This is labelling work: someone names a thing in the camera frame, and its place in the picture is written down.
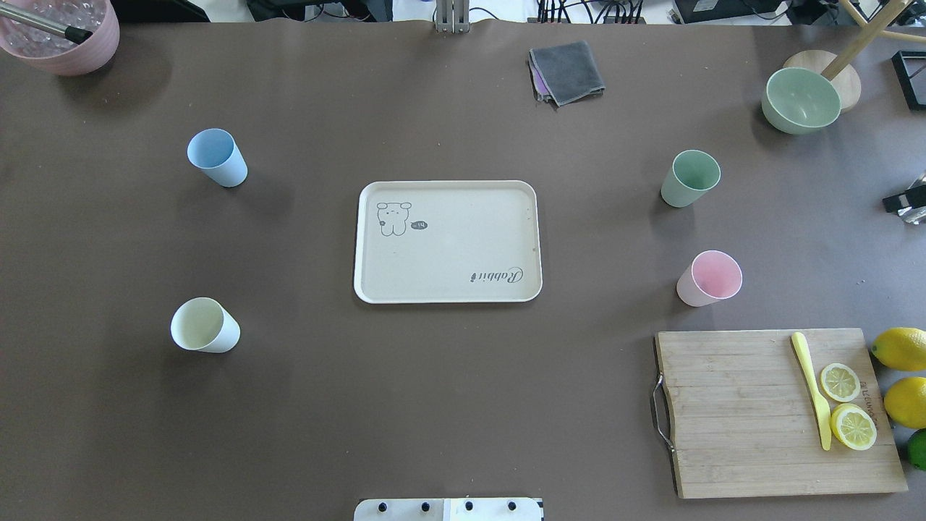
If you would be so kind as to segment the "pink cup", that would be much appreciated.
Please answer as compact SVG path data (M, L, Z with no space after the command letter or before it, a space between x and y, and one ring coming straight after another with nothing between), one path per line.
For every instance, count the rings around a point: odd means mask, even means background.
M720 250L701 252L676 284L676 293L692 307L731 299L743 284L742 270L734 258Z

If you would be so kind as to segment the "cream white cup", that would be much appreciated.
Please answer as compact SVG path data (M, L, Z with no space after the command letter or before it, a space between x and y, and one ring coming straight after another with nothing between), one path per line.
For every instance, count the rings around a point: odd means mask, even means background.
M171 337L190 352L223 353L240 340L240 326L218 301L196 297L173 314Z

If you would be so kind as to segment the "cream rabbit tray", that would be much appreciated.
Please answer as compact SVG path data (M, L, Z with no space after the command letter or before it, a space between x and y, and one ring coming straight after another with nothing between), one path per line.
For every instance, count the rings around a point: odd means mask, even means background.
M519 180L371 182L354 293L370 304L523 302L543 287L535 189Z

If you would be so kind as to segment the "grey folded cloth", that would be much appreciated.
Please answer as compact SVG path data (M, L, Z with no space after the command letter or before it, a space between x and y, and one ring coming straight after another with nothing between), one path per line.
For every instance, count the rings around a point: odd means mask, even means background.
M586 41L532 48L528 64L539 102L564 106L604 93L606 88Z

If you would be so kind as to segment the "green cup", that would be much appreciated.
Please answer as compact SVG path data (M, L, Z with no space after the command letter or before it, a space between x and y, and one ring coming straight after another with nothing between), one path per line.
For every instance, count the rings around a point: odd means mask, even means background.
M721 180L720 164L704 151L682 151L672 162L660 189L662 199L675 208L690 206Z

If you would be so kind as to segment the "blue cup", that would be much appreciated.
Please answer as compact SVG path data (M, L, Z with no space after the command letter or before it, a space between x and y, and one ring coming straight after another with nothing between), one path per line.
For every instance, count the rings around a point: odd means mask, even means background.
M238 187L245 181L248 168L231 133L219 128L202 130L192 136L187 157L221 187Z

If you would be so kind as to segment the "wooden cutting board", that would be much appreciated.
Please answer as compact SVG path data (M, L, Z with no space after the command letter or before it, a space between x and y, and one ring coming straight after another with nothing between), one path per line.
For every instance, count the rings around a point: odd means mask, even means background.
M854 403L876 423L866 451L820 445L791 331L662 331L655 335L667 399L667 445L686 500L820 494L893 494L905 471L860 329L807 329L815 370L857 373Z

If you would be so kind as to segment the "green bowl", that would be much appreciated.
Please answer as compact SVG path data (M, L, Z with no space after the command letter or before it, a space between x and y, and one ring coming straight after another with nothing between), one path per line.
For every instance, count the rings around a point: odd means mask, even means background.
M783 68L768 78L762 113L778 131L816 132L838 119L842 100L830 80L804 68Z

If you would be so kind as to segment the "yellow plastic knife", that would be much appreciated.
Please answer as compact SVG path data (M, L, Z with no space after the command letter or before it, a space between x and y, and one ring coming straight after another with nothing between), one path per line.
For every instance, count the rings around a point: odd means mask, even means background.
M831 439L833 438L830 426L831 409L829 402L824 398L823 393L821 393L817 385L817 377L810 355L807 337L800 331L794 332L791 334L791 345L796 353L804 381L806 381L808 396L810 396L815 418L817 420L817 429L819 429L821 449L830 451Z

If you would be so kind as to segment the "wooden cup stand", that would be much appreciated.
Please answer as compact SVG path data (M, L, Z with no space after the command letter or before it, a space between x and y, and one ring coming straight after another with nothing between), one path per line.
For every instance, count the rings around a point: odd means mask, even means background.
M860 27L860 32L853 42L848 44L839 55L823 50L801 51L789 57L783 66L784 68L809 69L830 80L831 85L839 93L841 112L844 114L857 105L861 96L859 73L851 66L854 57L877 37L914 43L924 43L924 37L890 32L886 29L911 4L910 1L890 1L870 21L866 20L850 1L840 1L839 4Z

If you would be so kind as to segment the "metal muddler tool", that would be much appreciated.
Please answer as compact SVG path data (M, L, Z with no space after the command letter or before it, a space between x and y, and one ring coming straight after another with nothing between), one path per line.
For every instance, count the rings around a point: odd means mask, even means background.
M53 34L53 36L63 38L75 44L82 44L93 36L90 30L84 30L81 27L74 27L56 20L46 19L39 14L25 9L20 9L13 4L1 2L1 16L4 19L17 21L29 27L35 27L44 33Z

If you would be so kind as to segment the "whole yellow lemon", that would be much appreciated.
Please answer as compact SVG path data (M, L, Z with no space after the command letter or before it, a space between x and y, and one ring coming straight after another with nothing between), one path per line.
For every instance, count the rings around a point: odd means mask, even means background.
M925 377L905 377L890 386L883 397L887 415L897 425L925 428Z
M887 329L874 339L871 353L894 370L924 370L925 331L913 327Z

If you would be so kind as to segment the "pink bowl with ice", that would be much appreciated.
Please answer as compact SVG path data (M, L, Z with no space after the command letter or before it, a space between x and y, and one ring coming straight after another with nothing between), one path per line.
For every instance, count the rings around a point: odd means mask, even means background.
M109 1L3 1L1 32L10 56L62 76L102 68L120 39Z

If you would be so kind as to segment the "aluminium frame post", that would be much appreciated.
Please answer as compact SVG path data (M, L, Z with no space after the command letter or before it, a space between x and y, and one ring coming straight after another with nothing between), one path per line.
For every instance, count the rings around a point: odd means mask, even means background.
M438 33L468 33L470 31L469 0L437 0L436 30Z

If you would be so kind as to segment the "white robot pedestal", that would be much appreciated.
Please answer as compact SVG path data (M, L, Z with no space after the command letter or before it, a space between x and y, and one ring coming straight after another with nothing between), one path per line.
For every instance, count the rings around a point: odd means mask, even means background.
M368 499L354 520L543 520L543 501L530 497Z

